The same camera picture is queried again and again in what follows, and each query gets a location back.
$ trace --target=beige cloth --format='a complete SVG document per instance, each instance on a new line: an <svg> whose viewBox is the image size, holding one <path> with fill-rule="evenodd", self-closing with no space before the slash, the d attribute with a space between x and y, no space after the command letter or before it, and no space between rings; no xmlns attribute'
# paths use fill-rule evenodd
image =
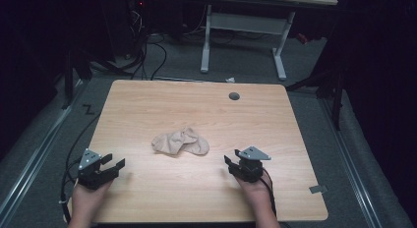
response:
<svg viewBox="0 0 417 228"><path fill-rule="evenodd" d="M185 150L203 155L209 152L209 143L187 127L179 132L157 136L152 141L152 148L168 154L177 154L179 150Z"/></svg>

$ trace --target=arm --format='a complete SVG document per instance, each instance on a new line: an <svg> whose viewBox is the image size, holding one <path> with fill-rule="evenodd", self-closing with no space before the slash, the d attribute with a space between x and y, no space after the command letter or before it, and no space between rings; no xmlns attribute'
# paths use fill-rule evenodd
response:
<svg viewBox="0 0 417 228"><path fill-rule="evenodd" d="M271 181L267 173L264 173L262 178L271 187ZM249 183L239 178L236 178L236 181L242 187L246 201L255 213L257 228L280 228L271 208L267 187L261 181Z"/></svg>
<svg viewBox="0 0 417 228"><path fill-rule="evenodd" d="M104 201L105 193L112 182L102 185L96 191L89 190L82 185L77 185L74 188L73 213L68 225L69 228L90 228L91 222Z"/></svg>

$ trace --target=hole in table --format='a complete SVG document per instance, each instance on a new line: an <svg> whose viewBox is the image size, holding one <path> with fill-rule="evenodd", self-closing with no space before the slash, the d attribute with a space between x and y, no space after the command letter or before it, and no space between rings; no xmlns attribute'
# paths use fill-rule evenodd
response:
<svg viewBox="0 0 417 228"><path fill-rule="evenodd" d="M229 93L229 98L231 100L238 100L240 98L240 95L237 92L231 92L231 93Z"/></svg>

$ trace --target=white table leg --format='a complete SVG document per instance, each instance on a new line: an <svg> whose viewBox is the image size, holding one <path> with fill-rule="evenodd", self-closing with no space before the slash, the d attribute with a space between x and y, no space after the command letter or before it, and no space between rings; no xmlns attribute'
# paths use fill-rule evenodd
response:
<svg viewBox="0 0 417 228"><path fill-rule="evenodd" d="M208 5L208 14L206 20L206 39L203 47L202 67L201 72L207 73L209 71L209 32L211 27L211 5Z"/></svg>
<svg viewBox="0 0 417 228"><path fill-rule="evenodd" d="M286 74L284 66L282 65L281 52L285 44L285 40L288 36L289 30L291 29L292 22L294 20L295 12L291 12L288 16L287 22L285 23L281 39L279 41L278 47L272 49L273 59L275 61L276 71L278 72L278 78L281 81L286 80Z"/></svg>

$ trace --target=desk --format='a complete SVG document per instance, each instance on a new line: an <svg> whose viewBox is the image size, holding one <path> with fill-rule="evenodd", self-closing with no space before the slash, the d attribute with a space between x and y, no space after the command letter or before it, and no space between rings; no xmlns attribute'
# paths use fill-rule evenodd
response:
<svg viewBox="0 0 417 228"><path fill-rule="evenodd" d="M239 100L231 100L237 92ZM191 127L208 154L156 153L154 137ZM256 146L275 194L278 220L324 220L328 212L282 85L116 81L89 148L113 161L126 158L95 221L253 221L223 155Z"/></svg>
<svg viewBox="0 0 417 228"><path fill-rule="evenodd" d="M313 3L319 5L336 5L337 0L282 0L293 3ZM276 48L272 49L275 68L280 80L286 80L285 70L281 60L281 52L291 29L295 11L289 13L286 19L260 18L252 16L212 13L211 5L208 5L206 18L206 38L203 47L201 72L209 71L209 40L211 29L231 29L267 34L278 34L279 41Z"/></svg>

